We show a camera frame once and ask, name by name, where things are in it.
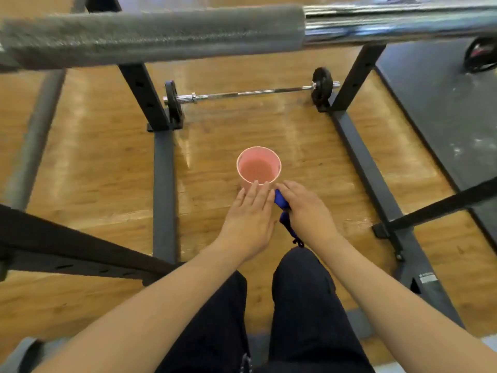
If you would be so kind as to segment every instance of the hand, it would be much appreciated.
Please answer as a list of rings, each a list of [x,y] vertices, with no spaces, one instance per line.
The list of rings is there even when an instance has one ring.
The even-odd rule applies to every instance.
[[[292,181],[277,183],[276,187],[292,208],[292,229],[305,244],[313,250],[326,248],[339,236],[330,211],[318,195]]]
[[[242,188],[233,202],[217,241],[239,249],[244,261],[255,257],[269,243],[276,221],[271,221],[274,190],[255,181],[247,194]]]

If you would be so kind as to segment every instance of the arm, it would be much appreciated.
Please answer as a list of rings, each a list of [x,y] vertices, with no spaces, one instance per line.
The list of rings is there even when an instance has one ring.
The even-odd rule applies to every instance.
[[[152,373],[202,305],[274,228],[274,191],[242,190],[219,237],[194,259],[123,302],[65,345],[35,373]]]
[[[292,208],[295,232],[357,301],[407,373],[495,371],[494,351],[354,249],[317,195],[295,182],[278,188]]]

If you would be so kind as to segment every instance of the pink cup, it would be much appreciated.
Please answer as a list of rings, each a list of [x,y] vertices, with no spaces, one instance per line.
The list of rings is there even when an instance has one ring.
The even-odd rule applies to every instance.
[[[251,147],[240,153],[237,159],[240,183],[245,191],[252,183],[259,181],[272,183],[281,173],[281,161],[278,155],[265,147]]]

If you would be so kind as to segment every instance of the left hand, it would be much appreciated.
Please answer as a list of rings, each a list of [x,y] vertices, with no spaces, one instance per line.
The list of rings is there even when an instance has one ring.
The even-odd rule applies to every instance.
[[[242,188],[233,202],[218,241],[230,249],[239,249],[244,261],[255,257],[269,243],[276,221],[271,221],[274,190],[269,183],[255,181],[247,194]]]

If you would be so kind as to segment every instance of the blue strap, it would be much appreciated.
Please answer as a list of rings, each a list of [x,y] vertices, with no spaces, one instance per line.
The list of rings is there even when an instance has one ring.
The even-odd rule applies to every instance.
[[[291,209],[290,205],[279,190],[275,191],[274,203],[283,210],[280,216],[280,223],[283,224],[286,230],[288,230],[290,235],[294,238],[293,243],[296,243],[299,247],[304,247],[304,242],[302,242],[302,240],[297,236],[290,225],[290,214],[288,213]]]

